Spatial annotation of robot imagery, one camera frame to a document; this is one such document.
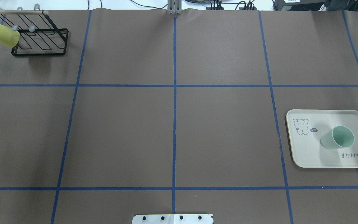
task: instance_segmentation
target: green cup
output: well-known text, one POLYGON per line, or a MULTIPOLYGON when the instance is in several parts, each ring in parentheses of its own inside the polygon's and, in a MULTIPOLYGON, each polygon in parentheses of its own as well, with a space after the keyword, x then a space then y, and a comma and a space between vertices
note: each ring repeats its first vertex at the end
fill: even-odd
POLYGON ((326 149, 343 149, 354 144, 354 135, 349 128, 336 126, 323 135, 320 142, 326 149))

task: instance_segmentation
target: metal plate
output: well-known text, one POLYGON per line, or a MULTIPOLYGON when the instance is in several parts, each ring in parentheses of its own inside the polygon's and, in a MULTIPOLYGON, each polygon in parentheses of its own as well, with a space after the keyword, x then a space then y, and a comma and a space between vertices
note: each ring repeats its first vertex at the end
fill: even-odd
POLYGON ((135 215, 132 224, 213 224, 211 214, 135 215))

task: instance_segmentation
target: black wire rack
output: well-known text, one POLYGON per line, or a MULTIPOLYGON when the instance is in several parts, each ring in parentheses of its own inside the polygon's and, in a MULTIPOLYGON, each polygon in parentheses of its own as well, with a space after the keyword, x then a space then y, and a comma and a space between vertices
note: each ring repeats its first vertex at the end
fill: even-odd
POLYGON ((66 28, 59 29, 49 17, 48 11, 39 10, 39 8, 34 11, 21 8, 0 10, 0 19, 1 24, 20 33, 19 42, 11 50, 12 55, 53 56, 66 54, 69 31, 66 28))

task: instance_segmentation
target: black cable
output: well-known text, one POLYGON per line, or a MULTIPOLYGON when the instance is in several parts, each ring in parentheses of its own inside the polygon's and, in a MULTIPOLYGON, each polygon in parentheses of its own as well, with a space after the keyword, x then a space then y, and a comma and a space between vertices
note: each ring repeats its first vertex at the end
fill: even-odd
POLYGON ((211 10, 223 10, 222 1, 213 0, 213 6, 211 4, 211 10))
MULTIPOLYGON (((102 6, 102 0, 100 0, 100 7, 103 7, 102 6)), ((89 10, 89 0, 88 0, 88 9, 87 10, 89 10)))
POLYGON ((158 7, 154 7, 154 6, 144 6, 144 5, 141 5, 141 4, 139 4, 139 3, 137 3, 137 2, 135 2, 134 0, 130 0, 131 2, 133 2, 133 3, 135 3, 135 4, 137 4, 138 6, 143 6, 143 7, 149 7, 149 8, 156 8, 156 9, 163 9, 163 8, 165 8, 168 4, 166 4, 165 6, 163 6, 163 7, 161 7, 161 8, 158 8, 158 7))
MULTIPOLYGON (((185 0, 185 1, 188 2, 188 3, 194 3, 194 4, 209 4, 208 2, 191 2, 191 0, 185 0)), ((238 4, 238 3, 235 3, 235 2, 222 2, 222 4, 238 4)))
POLYGON ((241 4, 241 3, 244 3, 244 7, 246 7, 246 2, 244 2, 244 1, 241 1, 241 2, 239 2, 238 4, 237 4, 237 6, 236 6, 236 8, 234 9, 234 10, 237 10, 237 7, 241 4))
POLYGON ((254 1, 255 0, 253 1, 250 0, 242 10, 254 10, 255 9, 255 5, 253 4, 254 1))

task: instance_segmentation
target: electronic device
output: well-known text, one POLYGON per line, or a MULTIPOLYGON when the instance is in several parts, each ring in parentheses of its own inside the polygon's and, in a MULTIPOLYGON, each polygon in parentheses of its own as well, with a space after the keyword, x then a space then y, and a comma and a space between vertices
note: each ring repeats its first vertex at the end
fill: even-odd
POLYGON ((318 11, 325 0, 275 0, 273 7, 277 11, 318 11))

